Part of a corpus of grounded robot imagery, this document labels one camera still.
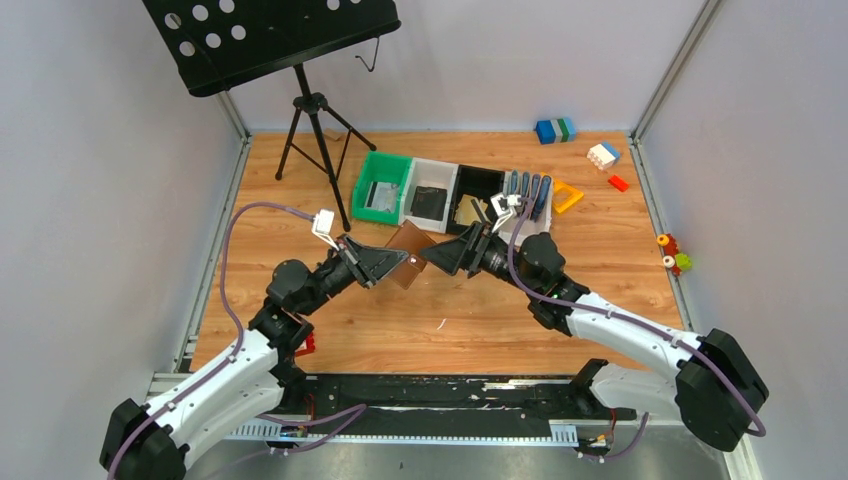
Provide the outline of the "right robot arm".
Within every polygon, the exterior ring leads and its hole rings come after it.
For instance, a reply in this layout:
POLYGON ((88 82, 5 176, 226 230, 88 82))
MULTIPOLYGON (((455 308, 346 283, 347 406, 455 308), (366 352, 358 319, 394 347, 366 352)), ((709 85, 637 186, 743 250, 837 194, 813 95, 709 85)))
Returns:
POLYGON ((607 346, 641 364, 631 370, 588 363, 571 403, 584 417, 630 408, 677 420, 724 452, 743 436, 763 437, 759 412, 769 390, 738 340, 714 328, 705 335, 664 326, 607 301, 565 272, 547 232, 510 245, 474 223, 459 237, 422 250, 449 275, 486 272, 522 290, 533 318, 548 330, 607 346))

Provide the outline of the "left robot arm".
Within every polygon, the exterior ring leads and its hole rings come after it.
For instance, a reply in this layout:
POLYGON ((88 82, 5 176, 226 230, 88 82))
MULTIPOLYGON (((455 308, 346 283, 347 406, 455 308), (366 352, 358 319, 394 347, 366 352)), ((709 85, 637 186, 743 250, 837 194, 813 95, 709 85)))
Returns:
POLYGON ((108 478, 182 479, 249 419, 298 411, 307 389, 295 356, 314 330, 308 316, 351 285, 375 286, 408 257, 342 235, 315 268, 280 263, 262 307, 212 362, 144 404, 127 399, 113 410, 99 457, 108 478))

